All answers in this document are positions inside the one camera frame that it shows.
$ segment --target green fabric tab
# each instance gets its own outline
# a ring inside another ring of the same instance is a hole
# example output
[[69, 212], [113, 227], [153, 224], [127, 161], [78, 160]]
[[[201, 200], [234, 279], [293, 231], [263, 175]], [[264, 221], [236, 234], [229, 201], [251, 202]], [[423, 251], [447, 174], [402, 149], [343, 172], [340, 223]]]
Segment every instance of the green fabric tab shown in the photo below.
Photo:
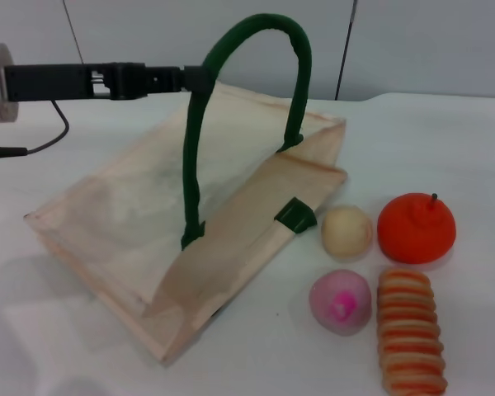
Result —
[[[294, 97], [291, 101], [290, 112], [286, 122], [284, 143], [279, 151], [286, 150], [302, 141], [299, 133], [303, 122], [308, 88], [312, 71], [312, 50], [308, 37], [303, 29], [287, 16], [276, 14], [258, 14], [250, 16], [222, 37], [204, 60], [204, 66], [213, 80], [213, 87], [220, 69], [228, 57], [249, 37], [265, 29], [277, 29], [290, 37], [291, 45], [299, 60], [299, 71], [295, 84]], [[201, 125], [204, 120], [205, 108], [209, 102], [211, 92], [191, 94], [187, 113], [187, 126], [183, 144], [183, 199], [185, 202], [186, 228], [181, 247], [204, 234], [203, 224], [200, 224], [198, 204], [200, 203], [200, 187], [196, 178], [196, 158], [198, 142], [200, 140]]]
[[303, 233], [310, 227], [317, 225], [317, 219], [312, 208], [295, 197], [275, 216], [275, 220], [283, 223], [294, 233]]

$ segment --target green handle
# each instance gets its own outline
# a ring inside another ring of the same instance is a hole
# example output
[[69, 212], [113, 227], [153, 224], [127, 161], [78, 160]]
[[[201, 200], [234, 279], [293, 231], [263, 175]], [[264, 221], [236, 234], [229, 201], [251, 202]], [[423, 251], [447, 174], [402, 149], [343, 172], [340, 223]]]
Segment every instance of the green handle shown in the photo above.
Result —
[[[277, 14], [258, 14], [250, 16], [228, 31], [213, 49], [207, 54], [202, 66], [210, 73], [215, 83], [220, 69], [228, 57], [249, 37], [265, 29], [277, 29], [290, 37], [291, 45], [299, 60], [299, 72], [295, 84], [294, 97], [291, 101], [290, 112], [286, 122], [284, 144], [279, 151], [299, 144], [303, 137], [299, 133], [303, 122], [308, 87], [312, 73], [312, 50], [308, 37], [297, 22], [287, 16]], [[183, 200], [185, 202], [185, 233], [181, 238], [181, 248], [204, 235], [205, 223], [200, 224], [198, 204], [200, 203], [200, 188], [196, 178], [196, 158], [200, 140], [201, 125], [204, 120], [205, 108], [212, 92], [191, 94], [187, 112], [187, 127], [183, 143]]]

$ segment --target pink and white ball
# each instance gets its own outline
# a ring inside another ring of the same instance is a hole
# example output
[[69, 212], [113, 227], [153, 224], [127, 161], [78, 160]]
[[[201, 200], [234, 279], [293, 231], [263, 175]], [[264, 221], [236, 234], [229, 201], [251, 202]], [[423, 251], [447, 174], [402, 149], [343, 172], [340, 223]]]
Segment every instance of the pink and white ball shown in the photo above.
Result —
[[363, 276], [337, 270], [319, 278], [309, 293], [313, 316], [341, 336], [359, 332], [370, 320], [372, 296]]

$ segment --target black cable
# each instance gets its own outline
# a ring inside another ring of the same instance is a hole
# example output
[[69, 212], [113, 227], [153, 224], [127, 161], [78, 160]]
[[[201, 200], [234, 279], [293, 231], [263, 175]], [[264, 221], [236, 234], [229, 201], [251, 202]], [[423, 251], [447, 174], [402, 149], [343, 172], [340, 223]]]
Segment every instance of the black cable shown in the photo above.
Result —
[[64, 136], [66, 136], [66, 134], [69, 132], [69, 122], [66, 119], [66, 116], [64, 115], [64, 113], [60, 110], [59, 105], [57, 104], [56, 101], [51, 101], [51, 104], [53, 105], [53, 107], [55, 108], [57, 113], [59, 114], [60, 119], [64, 122], [64, 130], [60, 133], [59, 136], [57, 136], [55, 139], [50, 140], [48, 143], [44, 143], [39, 147], [32, 148], [31, 150], [27, 150], [27, 155], [38, 153], [39, 151], [47, 149], [49, 146], [53, 146], [55, 143], [62, 140], [62, 138]]
[[354, 25], [354, 18], [356, 17], [357, 0], [354, 0], [352, 4], [352, 12], [350, 15], [350, 22], [348, 22], [348, 31], [346, 32], [345, 49], [343, 50], [343, 59], [341, 61], [341, 68], [339, 69], [339, 79], [337, 80], [337, 89], [335, 100], [339, 98], [339, 89], [341, 88], [341, 80], [343, 78], [343, 69], [345, 68], [345, 61], [347, 60], [348, 43], [350, 42], [350, 34], [352, 33], [352, 25]]
[[62, 140], [64, 136], [66, 136], [69, 131], [69, 122], [66, 119], [64, 113], [60, 110], [57, 102], [51, 101], [51, 104], [59, 114], [60, 119], [64, 122], [64, 130], [60, 133], [60, 135], [57, 136], [55, 139], [50, 140], [48, 143], [42, 144], [39, 147], [32, 148], [31, 150], [28, 150], [25, 147], [0, 147], [0, 158], [25, 157], [26, 155], [38, 153], [39, 151], [47, 149], [49, 146], [53, 146], [55, 143]]

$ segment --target white wall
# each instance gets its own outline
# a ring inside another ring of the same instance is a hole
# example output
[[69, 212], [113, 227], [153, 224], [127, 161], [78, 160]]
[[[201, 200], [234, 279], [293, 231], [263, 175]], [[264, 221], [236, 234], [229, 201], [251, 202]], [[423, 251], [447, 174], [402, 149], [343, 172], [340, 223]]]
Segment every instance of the white wall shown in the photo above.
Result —
[[[258, 12], [294, 18], [313, 50], [310, 96], [333, 99], [352, 0], [67, 0], [85, 62], [134, 61], [149, 65], [201, 64], [235, 23]], [[291, 97], [297, 60], [283, 33], [253, 36], [229, 59], [226, 83]]]
[[80, 62], [62, 0], [0, 0], [0, 42], [16, 64]]
[[341, 100], [495, 97], [495, 0], [359, 0]]

